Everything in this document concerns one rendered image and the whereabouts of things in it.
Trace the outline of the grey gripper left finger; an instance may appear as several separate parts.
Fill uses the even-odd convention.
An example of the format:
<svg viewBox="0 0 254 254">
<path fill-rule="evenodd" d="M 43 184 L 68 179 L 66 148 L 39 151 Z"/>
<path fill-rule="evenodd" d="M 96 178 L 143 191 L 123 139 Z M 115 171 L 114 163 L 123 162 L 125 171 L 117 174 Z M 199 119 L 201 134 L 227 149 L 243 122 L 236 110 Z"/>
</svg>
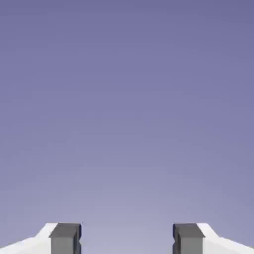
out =
<svg viewBox="0 0 254 254">
<path fill-rule="evenodd" d="M 79 223 L 46 223 L 34 237 L 0 248 L 0 254 L 82 254 Z"/>
</svg>

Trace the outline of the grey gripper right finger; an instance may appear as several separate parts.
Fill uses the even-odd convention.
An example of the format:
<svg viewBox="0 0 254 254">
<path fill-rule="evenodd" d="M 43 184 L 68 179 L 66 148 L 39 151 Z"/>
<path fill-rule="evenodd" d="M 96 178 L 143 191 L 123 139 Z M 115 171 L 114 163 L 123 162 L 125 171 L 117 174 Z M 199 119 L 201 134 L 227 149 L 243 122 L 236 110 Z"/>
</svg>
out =
<svg viewBox="0 0 254 254">
<path fill-rule="evenodd" d="M 254 254 L 254 248 L 220 237 L 207 223 L 174 223 L 172 254 Z"/>
</svg>

